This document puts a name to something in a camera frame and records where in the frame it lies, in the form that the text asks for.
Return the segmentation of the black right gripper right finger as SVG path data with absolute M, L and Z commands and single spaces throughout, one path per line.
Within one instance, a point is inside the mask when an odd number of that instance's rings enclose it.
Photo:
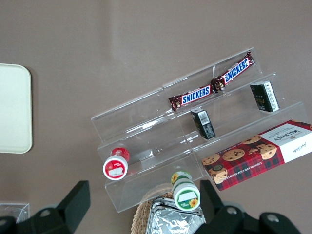
M 200 181 L 200 206 L 206 223 L 196 234 L 299 234 L 300 231 L 284 215 L 262 213 L 251 217 L 234 205 L 224 205 L 208 180 Z

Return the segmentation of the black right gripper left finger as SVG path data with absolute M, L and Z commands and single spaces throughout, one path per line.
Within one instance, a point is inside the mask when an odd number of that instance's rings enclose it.
M 88 180 L 79 181 L 55 207 L 38 211 L 17 223 L 12 216 L 0 218 L 2 234 L 73 234 L 91 205 Z

